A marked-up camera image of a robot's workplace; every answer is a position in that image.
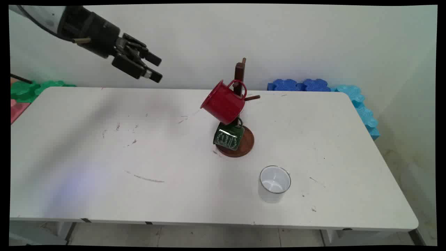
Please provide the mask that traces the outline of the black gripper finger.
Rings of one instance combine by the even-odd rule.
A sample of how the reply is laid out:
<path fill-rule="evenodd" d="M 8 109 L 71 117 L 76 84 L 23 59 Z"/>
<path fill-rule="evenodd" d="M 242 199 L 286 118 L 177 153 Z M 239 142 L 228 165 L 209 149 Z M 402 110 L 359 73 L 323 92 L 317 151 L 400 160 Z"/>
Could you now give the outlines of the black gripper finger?
<path fill-rule="evenodd" d="M 147 78 L 151 81 L 159 83 L 163 78 L 161 73 L 147 67 L 144 63 L 140 64 L 138 62 L 134 62 L 127 56 L 120 53 L 114 57 L 112 65 L 135 79 Z"/>
<path fill-rule="evenodd" d="M 121 54 L 140 64 L 144 63 L 144 59 L 155 66 L 159 66 L 162 62 L 160 57 L 148 50 L 145 43 L 127 33 L 121 37 Z"/>

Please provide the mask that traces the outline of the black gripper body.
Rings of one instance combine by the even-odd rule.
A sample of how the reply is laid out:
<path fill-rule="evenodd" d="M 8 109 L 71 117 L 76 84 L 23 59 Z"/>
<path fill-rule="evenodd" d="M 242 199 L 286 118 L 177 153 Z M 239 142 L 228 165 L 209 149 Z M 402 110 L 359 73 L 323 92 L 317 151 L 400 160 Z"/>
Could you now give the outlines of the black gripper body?
<path fill-rule="evenodd" d="M 102 57 L 121 55 L 116 49 L 121 29 L 83 6 L 67 6 L 62 13 L 57 33 L 70 41 L 83 40 L 77 45 Z"/>

